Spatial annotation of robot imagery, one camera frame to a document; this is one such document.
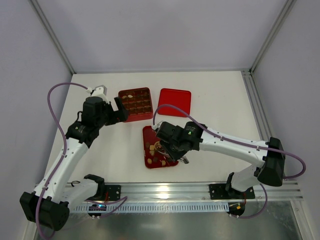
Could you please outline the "red compartment chocolate box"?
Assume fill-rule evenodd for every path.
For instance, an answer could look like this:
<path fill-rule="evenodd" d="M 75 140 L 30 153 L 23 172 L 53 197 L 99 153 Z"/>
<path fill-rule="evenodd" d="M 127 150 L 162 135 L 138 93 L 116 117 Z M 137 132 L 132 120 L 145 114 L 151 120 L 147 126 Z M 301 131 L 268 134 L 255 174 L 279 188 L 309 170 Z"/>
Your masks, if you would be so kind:
<path fill-rule="evenodd" d="M 128 110 L 128 119 L 126 123 L 144 121 L 153 118 L 153 105 L 151 92 L 148 87 L 126 89 L 118 92 L 118 96 L 125 108 Z"/>

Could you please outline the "metal serving tongs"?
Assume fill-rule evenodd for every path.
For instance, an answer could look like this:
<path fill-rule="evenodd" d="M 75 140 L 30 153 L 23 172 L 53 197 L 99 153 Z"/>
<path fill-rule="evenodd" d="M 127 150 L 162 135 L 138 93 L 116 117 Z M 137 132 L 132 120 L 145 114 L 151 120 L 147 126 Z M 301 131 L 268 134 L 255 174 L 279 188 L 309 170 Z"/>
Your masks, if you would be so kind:
<path fill-rule="evenodd" d="M 184 164 L 189 164 L 189 160 L 186 156 L 182 156 L 183 152 L 173 152 L 173 154 L 169 154 L 164 148 L 159 148 L 155 150 L 157 153 L 162 155 L 168 163 L 177 163 L 182 162 Z"/>

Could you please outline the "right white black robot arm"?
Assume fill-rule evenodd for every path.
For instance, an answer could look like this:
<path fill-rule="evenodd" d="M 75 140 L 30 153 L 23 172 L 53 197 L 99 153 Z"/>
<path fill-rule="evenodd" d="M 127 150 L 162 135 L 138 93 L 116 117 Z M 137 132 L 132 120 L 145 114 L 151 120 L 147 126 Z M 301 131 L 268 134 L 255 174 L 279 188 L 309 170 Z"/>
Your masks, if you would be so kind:
<path fill-rule="evenodd" d="M 189 121 L 184 127 L 162 121 L 151 127 L 160 145 L 173 161 L 189 151 L 207 151 L 223 154 L 249 163 L 249 167 L 229 174 L 225 191 L 236 198 L 259 184 L 280 187 L 283 184 L 285 155 L 281 141 L 254 141 L 224 135 L 205 124 Z"/>

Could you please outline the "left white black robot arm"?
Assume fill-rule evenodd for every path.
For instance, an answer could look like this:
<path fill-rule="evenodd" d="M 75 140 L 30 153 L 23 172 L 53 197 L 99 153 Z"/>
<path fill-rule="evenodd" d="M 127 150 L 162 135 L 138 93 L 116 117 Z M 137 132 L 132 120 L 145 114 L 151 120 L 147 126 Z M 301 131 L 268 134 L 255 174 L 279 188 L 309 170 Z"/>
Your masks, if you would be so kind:
<path fill-rule="evenodd" d="M 117 110 L 101 97 L 86 98 L 81 120 L 69 126 L 60 155 L 33 192 L 24 192 L 20 199 L 23 212 L 30 222 L 59 231 L 66 224 L 70 211 L 87 199 L 102 200 L 106 195 L 105 180 L 94 174 L 86 175 L 70 190 L 65 186 L 80 159 L 86 154 L 104 126 L 128 119 L 128 110 L 116 97 Z"/>

